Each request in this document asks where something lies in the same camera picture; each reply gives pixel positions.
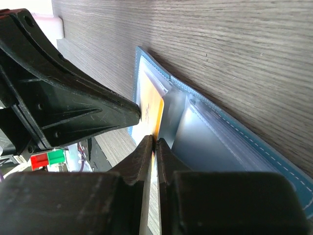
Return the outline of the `blue card holder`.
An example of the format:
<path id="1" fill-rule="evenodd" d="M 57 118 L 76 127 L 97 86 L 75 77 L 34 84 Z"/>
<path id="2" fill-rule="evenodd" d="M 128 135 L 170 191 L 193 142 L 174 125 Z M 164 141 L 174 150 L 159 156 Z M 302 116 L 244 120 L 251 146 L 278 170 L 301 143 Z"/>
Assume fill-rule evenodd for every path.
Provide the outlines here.
<path id="1" fill-rule="evenodd" d="M 196 171 L 257 171 L 283 175 L 293 186 L 307 218 L 313 216 L 313 180 L 243 124 L 162 67 L 142 47 L 135 51 L 133 101 L 142 121 L 128 129 L 135 143 L 154 118 L 144 95 L 160 105 L 159 138 Z"/>

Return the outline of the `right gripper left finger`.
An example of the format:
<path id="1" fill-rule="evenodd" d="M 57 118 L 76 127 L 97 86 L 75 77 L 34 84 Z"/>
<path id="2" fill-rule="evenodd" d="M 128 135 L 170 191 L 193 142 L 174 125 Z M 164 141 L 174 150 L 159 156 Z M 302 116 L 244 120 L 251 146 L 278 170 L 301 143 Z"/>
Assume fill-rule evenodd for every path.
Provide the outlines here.
<path id="1" fill-rule="evenodd" d="M 17 172 L 0 185 L 3 235 L 144 235 L 154 140 L 107 172 Z"/>

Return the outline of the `orange credit card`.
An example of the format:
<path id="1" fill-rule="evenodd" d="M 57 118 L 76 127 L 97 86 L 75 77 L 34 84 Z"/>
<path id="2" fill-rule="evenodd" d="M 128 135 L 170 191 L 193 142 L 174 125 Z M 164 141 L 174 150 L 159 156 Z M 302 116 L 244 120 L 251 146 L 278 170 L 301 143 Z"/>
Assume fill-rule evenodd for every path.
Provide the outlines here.
<path id="1" fill-rule="evenodd" d="M 140 82 L 140 106 L 142 110 L 142 128 L 146 135 L 152 135 L 153 141 L 157 140 L 160 119 L 164 107 L 164 101 L 153 83 L 152 77 L 145 71 L 139 75 Z M 152 234 L 160 234 L 159 212 L 158 212 L 158 191 L 157 191 L 157 162 L 155 153 L 151 161 L 151 184 L 150 202 L 148 212 L 148 228 Z"/>

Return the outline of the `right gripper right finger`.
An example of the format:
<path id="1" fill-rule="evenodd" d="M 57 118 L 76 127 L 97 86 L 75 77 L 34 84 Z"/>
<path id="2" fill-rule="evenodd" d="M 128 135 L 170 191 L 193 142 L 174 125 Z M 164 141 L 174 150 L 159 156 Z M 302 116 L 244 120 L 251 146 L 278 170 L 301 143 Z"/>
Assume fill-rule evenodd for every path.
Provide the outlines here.
<path id="1" fill-rule="evenodd" d="M 164 139 L 155 153 L 161 234 L 308 234 L 298 197 L 280 174 L 192 171 Z"/>

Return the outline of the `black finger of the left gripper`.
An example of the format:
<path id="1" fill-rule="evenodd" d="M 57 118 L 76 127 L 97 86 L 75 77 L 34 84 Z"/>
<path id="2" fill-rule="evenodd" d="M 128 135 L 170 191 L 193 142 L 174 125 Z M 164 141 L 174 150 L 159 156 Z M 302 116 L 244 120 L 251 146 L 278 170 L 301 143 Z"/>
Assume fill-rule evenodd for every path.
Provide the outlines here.
<path id="1" fill-rule="evenodd" d="M 26 9 L 0 12 L 3 155 L 51 150 L 138 124 L 137 104 L 79 70 Z"/>

